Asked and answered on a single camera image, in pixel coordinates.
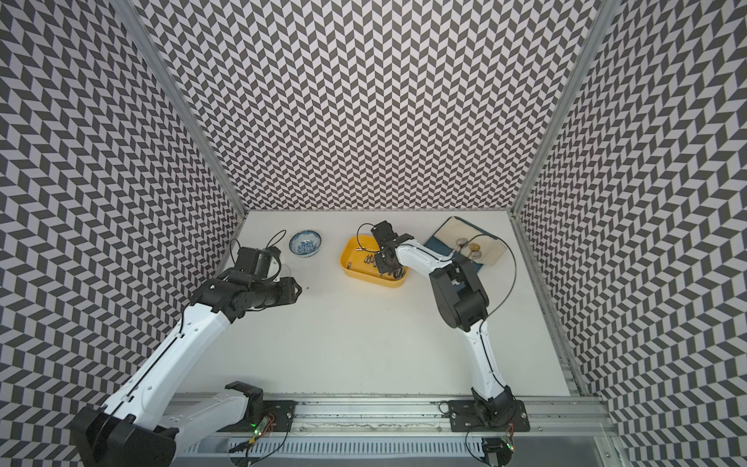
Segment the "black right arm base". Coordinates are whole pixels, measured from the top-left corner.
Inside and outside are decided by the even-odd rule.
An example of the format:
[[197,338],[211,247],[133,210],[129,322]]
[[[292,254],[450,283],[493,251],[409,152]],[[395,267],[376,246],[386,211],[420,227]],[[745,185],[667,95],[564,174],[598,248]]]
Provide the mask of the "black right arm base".
[[484,399],[473,390],[472,400],[449,400],[445,416],[451,431],[508,431],[525,433],[531,430],[523,401],[513,395],[511,387],[505,386],[496,397]]

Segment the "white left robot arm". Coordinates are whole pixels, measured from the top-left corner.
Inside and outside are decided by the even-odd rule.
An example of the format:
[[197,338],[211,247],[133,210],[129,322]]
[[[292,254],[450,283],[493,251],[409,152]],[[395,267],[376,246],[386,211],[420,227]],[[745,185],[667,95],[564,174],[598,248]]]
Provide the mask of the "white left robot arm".
[[235,265],[206,280],[141,368],[98,409],[69,424],[86,466],[168,466],[185,449],[231,426],[256,442],[275,417],[260,387],[234,381],[224,391],[169,416],[165,411],[202,354],[246,313],[293,305],[303,292],[281,273],[280,251],[242,247]]

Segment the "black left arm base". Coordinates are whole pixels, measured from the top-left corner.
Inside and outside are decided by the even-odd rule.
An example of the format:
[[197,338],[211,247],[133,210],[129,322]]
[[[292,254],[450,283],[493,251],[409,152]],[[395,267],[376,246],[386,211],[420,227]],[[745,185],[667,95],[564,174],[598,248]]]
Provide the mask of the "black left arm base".
[[224,390],[214,394],[211,400],[218,401],[230,397],[238,396],[240,399],[247,401],[247,407],[238,411],[238,415],[229,416],[235,422],[225,425],[219,429],[219,432],[239,432],[249,433],[259,427],[263,418],[274,417],[272,429],[274,432],[290,432],[295,419],[297,402],[290,399],[266,399],[265,392],[262,388],[243,383],[242,381],[233,381],[225,386]]

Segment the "yellow plastic storage box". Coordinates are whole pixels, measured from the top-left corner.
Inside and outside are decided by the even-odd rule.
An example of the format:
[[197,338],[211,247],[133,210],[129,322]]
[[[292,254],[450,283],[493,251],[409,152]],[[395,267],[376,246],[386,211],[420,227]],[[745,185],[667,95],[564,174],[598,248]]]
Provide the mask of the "yellow plastic storage box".
[[[405,268],[403,278],[393,278],[389,274],[382,276],[377,267],[371,267],[363,263],[364,258],[367,255],[375,255],[375,251],[377,251],[377,243],[371,235],[360,235],[359,237],[354,235],[350,237],[340,255],[340,267],[347,276],[363,282],[388,288],[402,286],[409,274],[407,268]],[[346,268],[348,262],[352,262],[351,270]]]

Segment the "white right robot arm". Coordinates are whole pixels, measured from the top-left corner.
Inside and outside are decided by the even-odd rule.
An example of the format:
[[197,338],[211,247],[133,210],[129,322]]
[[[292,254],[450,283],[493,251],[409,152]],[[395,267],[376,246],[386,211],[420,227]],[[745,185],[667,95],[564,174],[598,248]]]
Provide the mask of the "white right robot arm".
[[511,412],[516,399],[495,359],[486,325],[489,298],[472,262],[459,251],[442,255],[412,235],[399,235],[387,221],[371,225],[371,234],[377,244],[377,270],[389,274],[407,269],[427,277],[440,317],[462,333],[470,354],[476,409],[488,418]]

